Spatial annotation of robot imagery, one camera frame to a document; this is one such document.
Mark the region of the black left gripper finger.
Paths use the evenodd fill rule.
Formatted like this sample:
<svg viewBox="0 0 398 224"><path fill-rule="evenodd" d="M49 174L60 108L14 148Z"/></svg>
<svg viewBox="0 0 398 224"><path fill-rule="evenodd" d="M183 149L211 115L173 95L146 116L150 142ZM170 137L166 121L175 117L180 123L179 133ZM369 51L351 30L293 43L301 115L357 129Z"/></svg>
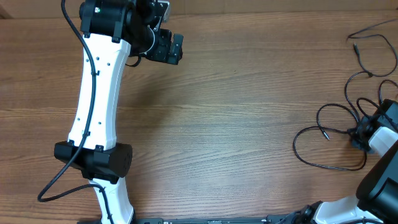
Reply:
<svg viewBox="0 0 398 224"><path fill-rule="evenodd" d="M167 63L171 64L171 65L178 65L178 63L182 59L182 57L183 57L182 51L180 51L179 53L174 52L173 54L169 55Z"/></svg>
<svg viewBox="0 0 398 224"><path fill-rule="evenodd" d="M171 54L181 54L183 44L183 35L182 34L174 34L173 40L170 46L170 53Z"/></svg>

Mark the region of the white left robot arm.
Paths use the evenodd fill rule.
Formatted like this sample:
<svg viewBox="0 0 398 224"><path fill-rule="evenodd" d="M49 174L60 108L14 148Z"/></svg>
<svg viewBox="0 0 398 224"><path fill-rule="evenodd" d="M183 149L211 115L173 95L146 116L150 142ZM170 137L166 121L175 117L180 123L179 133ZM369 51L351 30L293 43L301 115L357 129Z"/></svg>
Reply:
<svg viewBox="0 0 398 224"><path fill-rule="evenodd" d="M94 188L101 223L133 223L126 187L132 147L116 137L116 109L124 68L130 57L176 65L183 36L162 29L168 1L86 0L79 9L83 73L78 108L66 141L54 156L80 170Z"/></svg>

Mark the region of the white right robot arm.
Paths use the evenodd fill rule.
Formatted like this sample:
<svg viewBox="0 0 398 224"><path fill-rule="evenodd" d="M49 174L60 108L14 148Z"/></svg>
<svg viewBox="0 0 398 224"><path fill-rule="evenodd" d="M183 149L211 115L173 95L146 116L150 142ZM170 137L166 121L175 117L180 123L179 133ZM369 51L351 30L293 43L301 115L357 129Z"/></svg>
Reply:
<svg viewBox="0 0 398 224"><path fill-rule="evenodd" d="M292 223L397 223L397 102L385 99L367 122L358 130L381 158L356 195L308 205Z"/></svg>

